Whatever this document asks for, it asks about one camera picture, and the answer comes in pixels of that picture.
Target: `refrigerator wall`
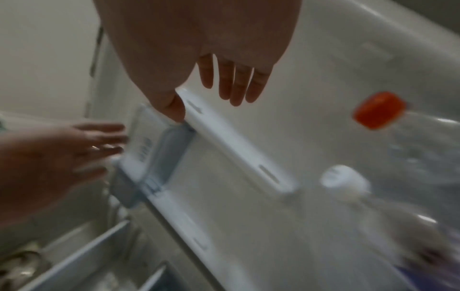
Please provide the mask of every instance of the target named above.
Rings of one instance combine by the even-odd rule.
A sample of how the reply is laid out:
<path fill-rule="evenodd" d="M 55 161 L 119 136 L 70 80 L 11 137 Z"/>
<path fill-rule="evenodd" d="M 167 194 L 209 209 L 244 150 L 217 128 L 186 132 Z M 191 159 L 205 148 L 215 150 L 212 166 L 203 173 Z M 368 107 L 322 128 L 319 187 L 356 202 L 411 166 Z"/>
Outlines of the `refrigerator wall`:
<path fill-rule="evenodd" d="M 91 116 L 128 121 L 145 98 L 127 79 L 108 41 L 104 43 Z M 232 107 L 219 98 L 216 87 L 203 88 L 195 70 L 183 88 L 199 95 L 292 173 L 303 189 L 280 203 L 244 185 L 232 185 L 232 180 L 225 184 L 224 175 L 234 170 L 205 141 L 197 141 L 203 143 L 195 147 L 205 158 L 185 156 L 172 180 L 176 188 L 171 197 L 205 230 L 203 236 L 225 241 L 231 231 L 247 238 L 237 246 L 218 244 L 218 254 L 226 254 L 220 260 L 228 262 L 231 257 L 231 265 L 237 267 L 232 271 L 208 264 L 211 272 L 215 268 L 214 275 L 224 282 L 225 274 L 227 279 L 234 274 L 235 282 L 248 282 L 247 290 L 289 287 L 288 281 L 276 277 L 289 268 L 297 276 L 293 280 L 297 285 L 290 290 L 405 290 L 389 267 L 364 247 L 350 213 L 327 196 L 319 177 L 331 165 L 349 165 L 372 182 L 378 196 L 425 206 L 443 222 L 460 228 L 456 187 L 426 187 L 410 180 L 388 159 L 382 136 L 351 120 L 358 103 L 382 90 L 398 93 L 419 111 L 460 120 L 459 79 L 459 37 L 386 0 L 305 0 L 292 42 L 254 104 Z M 222 174 L 215 177 L 223 183 L 221 191 L 210 183 L 209 175 L 217 173 Z M 198 177 L 187 184 L 192 174 Z M 249 194 L 230 195 L 236 192 Z M 217 211 L 224 206 L 225 211 Z M 258 248 L 262 255 L 283 255 L 258 256 Z"/>

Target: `plastic bottle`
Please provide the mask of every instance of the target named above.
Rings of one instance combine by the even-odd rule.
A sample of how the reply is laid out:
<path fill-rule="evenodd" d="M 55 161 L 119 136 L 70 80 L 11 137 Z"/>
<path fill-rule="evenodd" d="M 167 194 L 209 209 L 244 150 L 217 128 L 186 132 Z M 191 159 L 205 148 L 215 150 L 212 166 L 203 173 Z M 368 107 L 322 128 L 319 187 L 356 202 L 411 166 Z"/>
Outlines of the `plastic bottle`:
<path fill-rule="evenodd" d="M 460 183 L 460 124 L 409 111 L 390 92 L 364 101 L 353 118 L 371 130 L 387 132 L 391 155 L 410 176 L 433 185 Z"/>
<path fill-rule="evenodd" d="M 414 289 L 460 290 L 460 235 L 456 231 L 421 207 L 373 196 L 369 181 L 350 167 L 328 169 L 321 184 L 355 211 L 364 242 Z"/>

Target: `hand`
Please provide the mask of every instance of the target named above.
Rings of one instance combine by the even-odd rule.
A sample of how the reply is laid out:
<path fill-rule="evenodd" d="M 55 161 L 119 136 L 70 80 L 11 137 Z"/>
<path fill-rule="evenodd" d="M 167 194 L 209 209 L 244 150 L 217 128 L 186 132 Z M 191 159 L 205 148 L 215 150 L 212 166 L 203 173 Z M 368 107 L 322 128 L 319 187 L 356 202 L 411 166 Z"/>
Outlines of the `hand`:
<path fill-rule="evenodd" d="M 124 128 L 90 122 L 0 134 L 0 224 L 24 219 L 104 177 L 103 166 L 83 167 L 122 153 Z"/>
<path fill-rule="evenodd" d="M 212 56 L 212 54 L 202 56 L 196 62 L 200 71 L 201 82 L 208 89 L 212 88 L 214 82 Z M 219 96 L 223 100 L 230 100 L 230 104 L 233 106 L 240 106 L 245 96 L 247 102 L 255 102 L 262 94 L 272 73 L 272 67 L 258 70 L 245 65 L 235 65 L 234 62 L 222 57 L 217 57 L 217 63 L 219 68 Z"/>

